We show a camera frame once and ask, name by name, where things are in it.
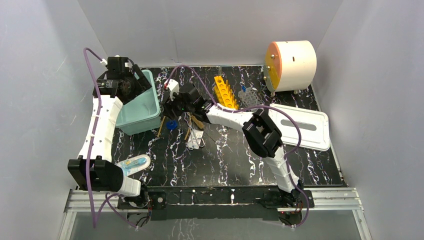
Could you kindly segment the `brown test tube brush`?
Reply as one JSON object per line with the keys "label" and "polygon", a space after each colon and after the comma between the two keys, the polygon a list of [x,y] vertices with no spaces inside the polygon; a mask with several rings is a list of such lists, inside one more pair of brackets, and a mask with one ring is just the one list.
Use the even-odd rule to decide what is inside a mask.
{"label": "brown test tube brush", "polygon": [[195,123],[195,125],[203,130],[205,128],[205,125],[203,124],[203,122],[201,122],[200,120],[198,120],[194,115],[191,116],[191,120]]}

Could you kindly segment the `blue round cap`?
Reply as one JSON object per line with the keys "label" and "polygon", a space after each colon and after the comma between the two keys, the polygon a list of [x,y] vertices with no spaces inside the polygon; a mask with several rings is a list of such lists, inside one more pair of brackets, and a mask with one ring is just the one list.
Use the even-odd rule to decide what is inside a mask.
{"label": "blue round cap", "polygon": [[165,125],[168,130],[174,130],[178,127],[178,122],[176,120],[169,120]]}

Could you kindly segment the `large clear glass test tube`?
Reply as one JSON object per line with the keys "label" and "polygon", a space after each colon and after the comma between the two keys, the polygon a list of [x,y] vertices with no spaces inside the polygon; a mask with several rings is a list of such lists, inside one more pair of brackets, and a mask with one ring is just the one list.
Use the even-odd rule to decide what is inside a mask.
{"label": "large clear glass test tube", "polygon": [[222,72],[222,66],[218,66],[218,76],[219,77],[222,77],[222,74],[223,74],[223,72]]}

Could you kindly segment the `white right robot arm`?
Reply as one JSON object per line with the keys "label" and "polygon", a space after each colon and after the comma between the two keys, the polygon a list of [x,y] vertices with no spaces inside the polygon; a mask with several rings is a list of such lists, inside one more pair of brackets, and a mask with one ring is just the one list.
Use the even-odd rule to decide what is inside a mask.
{"label": "white right robot arm", "polygon": [[165,84],[162,105],[170,119],[190,113],[201,122],[242,132],[253,153],[270,167],[282,202],[295,207],[301,201],[302,186],[284,153],[282,132],[268,113],[270,106],[259,106],[254,112],[231,109],[203,98],[192,84],[180,88],[176,82]]}

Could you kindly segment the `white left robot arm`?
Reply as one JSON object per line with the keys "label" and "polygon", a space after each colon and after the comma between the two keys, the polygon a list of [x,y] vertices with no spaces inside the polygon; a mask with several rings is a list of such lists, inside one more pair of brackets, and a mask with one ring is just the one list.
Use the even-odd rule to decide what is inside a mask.
{"label": "white left robot arm", "polygon": [[150,90],[152,85],[138,65],[123,56],[102,59],[106,71],[94,80],[92,115],[82,149],[67,169],[81,190],[108,191],[130,197],[137,208],[149,203],[142,183],[125,175],[113,163],[112,144],[123,106]]}

